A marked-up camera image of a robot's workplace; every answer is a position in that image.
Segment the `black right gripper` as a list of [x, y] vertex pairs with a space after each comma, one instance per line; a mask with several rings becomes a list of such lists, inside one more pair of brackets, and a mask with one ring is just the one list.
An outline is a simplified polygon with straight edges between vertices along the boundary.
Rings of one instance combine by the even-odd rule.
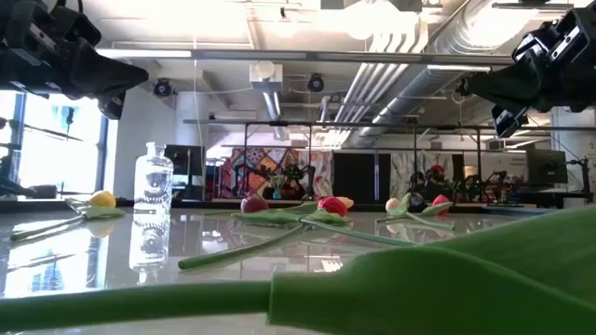
[[508, 138], [526, 124], [530, 109], [582, 112], [596, 101], [596, 7], [573, 8], [543, 22], [525, 34], [512, 59], [503, 69], [465, 79], [467, 93], [494, 103], [498, 137]]

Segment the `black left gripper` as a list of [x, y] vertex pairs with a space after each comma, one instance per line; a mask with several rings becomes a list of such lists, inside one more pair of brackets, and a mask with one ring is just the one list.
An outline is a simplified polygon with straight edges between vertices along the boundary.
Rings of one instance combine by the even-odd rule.
[[48, 10], [43, 0], [0, 0], [0, 88], [95, 99], [104, 116], [118, 120], [122, 92], [145, 82], [149, 73], [100, 55], [94, 47], [101, 33], [65, 1]]

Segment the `dark red artificial tulip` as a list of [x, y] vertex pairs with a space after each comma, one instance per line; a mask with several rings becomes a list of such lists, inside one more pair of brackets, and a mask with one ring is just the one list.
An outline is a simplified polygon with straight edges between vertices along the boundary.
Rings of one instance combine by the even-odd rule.
[[301, 233], [308, 227], [314, 227], [339, 235], [351, 236], [390, 246], [406, 247], [414, 245], [414, 242], [349, 231], [346, 226], [352, 220], [347, 215], [340, 216], [335, 213], [329, 213], [325, 209], [317, 209], [317, 203], [303, 203], [290, 208], [270, 208], [263, 198], [254, 194], [251, 197], [241, 200], [240, 211], [233, 213], [233, 216], [243, 221], [256, 221], [257, 223], [267, 223], [276, 226], [294, 224], [294, 230], [298, 233]]

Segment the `clear glass bottle vase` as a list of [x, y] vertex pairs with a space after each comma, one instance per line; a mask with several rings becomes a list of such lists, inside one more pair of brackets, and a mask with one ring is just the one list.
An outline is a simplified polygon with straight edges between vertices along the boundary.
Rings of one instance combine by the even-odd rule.
[[146, 154], [135, 164], [133, 210], [169, 213], [172, 199], [173, 162], [165, 156], [167, 145], [146, 143]]

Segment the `black computer monitor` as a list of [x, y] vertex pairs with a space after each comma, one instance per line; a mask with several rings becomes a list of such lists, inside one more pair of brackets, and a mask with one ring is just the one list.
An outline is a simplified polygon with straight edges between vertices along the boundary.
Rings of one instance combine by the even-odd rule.
[[203, 147], [195, 145], [168, 145], [165, 156], [173, 163], [175, 184], [198, 186], [203, 175]]
[[526, 151], [527, 181], [536, 184], [567, 183], [566, 155], [562, 151]]

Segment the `large bright window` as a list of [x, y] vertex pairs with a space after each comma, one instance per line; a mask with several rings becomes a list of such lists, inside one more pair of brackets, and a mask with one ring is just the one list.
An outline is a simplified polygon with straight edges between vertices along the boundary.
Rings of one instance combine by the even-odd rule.
[[88, 98], [0, 90], [0, 170], [22, 187], [54, 185], [59, 197], [104, 186], [109, 120]]

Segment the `person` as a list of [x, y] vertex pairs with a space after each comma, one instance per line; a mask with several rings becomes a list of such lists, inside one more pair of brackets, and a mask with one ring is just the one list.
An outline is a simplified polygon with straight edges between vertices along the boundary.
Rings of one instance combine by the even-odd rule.
[[435, 198], [438, 195], [452, 197], [451, 183], [448, 181], [445, 169], [441, 165], [434, 165], [426, 172], [426, 192], [429, 198]]

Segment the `dark box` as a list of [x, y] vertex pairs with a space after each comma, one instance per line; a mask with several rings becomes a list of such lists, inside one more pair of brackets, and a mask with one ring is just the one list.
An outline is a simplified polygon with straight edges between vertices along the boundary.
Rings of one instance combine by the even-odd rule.
[[33, 199], [55, 199], [58, 194], [57, 186], [51, 184], [31, 186], [30, 190], [29, 197]]

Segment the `white leaf print curtain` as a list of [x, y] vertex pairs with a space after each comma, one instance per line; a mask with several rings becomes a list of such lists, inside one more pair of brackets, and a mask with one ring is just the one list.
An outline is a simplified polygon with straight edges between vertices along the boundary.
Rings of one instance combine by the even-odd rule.
[[415, 171], [426, 172], [433, 166], [442, 166], [447, 179], [453, 176], [453, 155], [421, 151], [393, 153], [390, 155], [390, 190], [392, 197], [401, 198], [410, 187], [410, 177]]

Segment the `white ceiling pipe bundle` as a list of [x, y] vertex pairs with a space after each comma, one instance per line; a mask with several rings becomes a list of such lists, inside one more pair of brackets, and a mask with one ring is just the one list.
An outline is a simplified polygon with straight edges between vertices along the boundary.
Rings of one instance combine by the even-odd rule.
[[[370, 51], [389, 54], [418, 53], [427, 42], [428, 25], [424, 20], [419, 20], [417, 23], [408, 25], [404, 31], [377, 34], [373, 38]], [[408, 64], [405, 63], [363, 62], [334, 121], [357, 123], [407, 68]]]

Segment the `white ceiling box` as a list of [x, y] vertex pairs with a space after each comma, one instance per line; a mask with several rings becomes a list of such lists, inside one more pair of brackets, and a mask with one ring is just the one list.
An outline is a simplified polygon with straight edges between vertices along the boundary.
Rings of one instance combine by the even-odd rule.
[[253, 89], [280, 91], [283, 89], [283, 66], [269, 60], [259, 60], [250, 65], [250, 84]]

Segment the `grey overhead rig crossbar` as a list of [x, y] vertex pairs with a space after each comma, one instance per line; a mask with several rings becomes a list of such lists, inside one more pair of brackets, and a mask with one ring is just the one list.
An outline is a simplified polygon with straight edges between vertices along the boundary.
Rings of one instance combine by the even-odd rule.
[[498, 55], [420, 54], [331, 52], [248, 49], [116, 49], [98, 48], [97, 52], [111, 59], [126, 60], [282, 60], [313, 62], [447, 64], [501, 66], [512, 63], [510, 57]]

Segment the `black cabinet panel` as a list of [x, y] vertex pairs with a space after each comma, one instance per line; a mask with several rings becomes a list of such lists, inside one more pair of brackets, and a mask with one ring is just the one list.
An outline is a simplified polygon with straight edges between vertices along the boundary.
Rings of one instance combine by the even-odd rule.
[[384, 204], [390, 198], [390, 154], [334, 153], [332, 194], [357, 205]]

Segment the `colourful patchwork tapestry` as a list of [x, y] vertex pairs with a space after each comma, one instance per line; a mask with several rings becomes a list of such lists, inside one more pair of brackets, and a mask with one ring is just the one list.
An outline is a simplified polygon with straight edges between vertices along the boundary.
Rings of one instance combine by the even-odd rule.
[[258, 194], [265, 199], [305, 200], [332, 195], [332, 153], [237, 147], [220, 167], [221, 198]]

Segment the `silver spiral ventilation duct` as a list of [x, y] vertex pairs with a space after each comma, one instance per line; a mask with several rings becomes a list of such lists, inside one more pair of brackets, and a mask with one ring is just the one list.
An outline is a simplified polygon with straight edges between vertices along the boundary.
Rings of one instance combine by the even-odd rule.
[[[499, 2], [512, 0], [466, 0], [461, 9], [427, 44], [427, 53], [486, 56], [503, 46], [535, 17], [535, 9], [495, 8]], [[400, 116], [410, 114], [463, 73], [456, 70], [420, 68], [407, 85], [390, 97], [388, 104], [373, 119], [383, 125], [393, 124]]]

